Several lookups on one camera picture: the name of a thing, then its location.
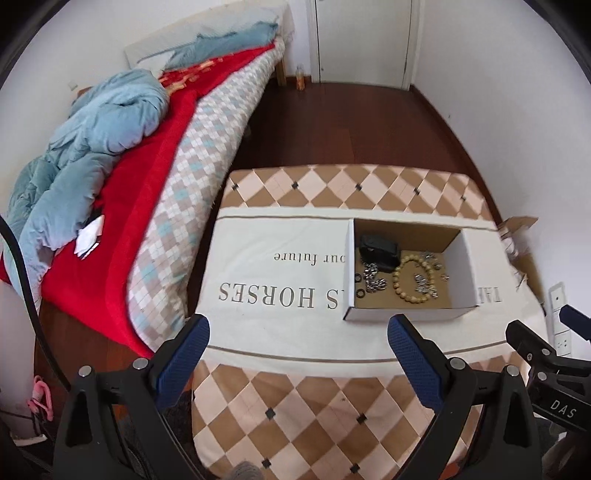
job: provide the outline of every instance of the door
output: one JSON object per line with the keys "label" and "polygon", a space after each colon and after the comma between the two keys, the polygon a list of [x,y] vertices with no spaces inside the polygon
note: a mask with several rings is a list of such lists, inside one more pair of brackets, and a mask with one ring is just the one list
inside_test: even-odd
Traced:
{"label": "door", "polygon": [[411,0],[316,0],[321,82],[401,88]]}

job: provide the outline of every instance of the open cardboard box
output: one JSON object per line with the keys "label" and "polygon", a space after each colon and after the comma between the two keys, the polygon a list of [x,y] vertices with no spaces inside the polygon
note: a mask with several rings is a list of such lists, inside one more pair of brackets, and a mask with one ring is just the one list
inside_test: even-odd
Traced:
{"label": "open cardboard box", "polygon": [[[412,253],[430,251],[436,254],[443,265],[435,270],[438,298],[429,298],[425,303],[414,304],[401,299],[392,287],[392,274],[379,272],[378,278],[386,278],[388,287],[375,293],[366,293],[357,298],[356,291],[365,289],[365,281],[355,283],[355,273],[363,274],[359,257],[361,235],[380,235],[394,241],[402,250],[402,257]],[[452,320],[476,308],[479,292],[476,287],[475,269],[470,255],[469,241],[463,229],[420,223],[385,222],[381,220],[352,219],[347,238],[345,278],[345,320],[384,321],[397,313],[404,313],[410,320]],[[424,270],[410,262],[400,274],[399,283],[410,295],[415,292],[414,274]],[[449,276],[448,281],[441,278]]]}

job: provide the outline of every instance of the dark brown floor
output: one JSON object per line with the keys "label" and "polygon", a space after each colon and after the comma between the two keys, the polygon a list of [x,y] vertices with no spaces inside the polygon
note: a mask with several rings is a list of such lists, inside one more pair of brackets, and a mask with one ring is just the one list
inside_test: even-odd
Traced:
{"label": "dark brown floor", "polygon": [[[231,170],[303,164],[389,164],[466,173],[474,165],[445,123],[416,90],[362,85],[310,85],[305,92],[269,85],[253,114]],[[482,180],[474,178],[482,189]],[[189,282],[190,311],[197,304],[219,198],[203,234]],[[127,367],[136,357],[50,304],[41,309],[48,341],[66,375],[81,365],[98,371]],[[35,370],[54,387],[58,413],[64,393],[41,353]]]}

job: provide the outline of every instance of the plastic bottle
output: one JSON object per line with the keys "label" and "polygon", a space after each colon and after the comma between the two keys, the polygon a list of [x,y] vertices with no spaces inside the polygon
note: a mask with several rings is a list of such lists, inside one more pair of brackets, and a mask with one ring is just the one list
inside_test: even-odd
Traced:
{"label": "plastic bottle", "polygon": [[300,63],[295,69],[295,87],[298,90],[304,90],[306,88],[306,82],[304,81],[304,66]]}

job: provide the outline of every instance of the screw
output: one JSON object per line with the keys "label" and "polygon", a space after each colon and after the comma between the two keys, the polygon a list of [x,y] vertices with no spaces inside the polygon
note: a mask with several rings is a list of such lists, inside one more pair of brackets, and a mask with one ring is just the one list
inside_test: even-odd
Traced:
{"label": "screw", "polygon": [[78,370],[78,375],[80,375],[81,377],[88,377],[88,375],[90,375],[91,373],[92,367],[90,365],[80,367],[80,369]]}
{"label": "screw", "polygon": [[466,362],[456,356],[449,361],[449,364],[454,370],[463,370],[466,367]]}
{"label": "screw", "polygon": [[144,357],[136,358],[132,365],[136,370],[143,370],[148,366],[148,359]]}
{"label": "screw", "polygon": [[515,365],[507,365],[507,373],[512,377],[518,377],[519,369]]}

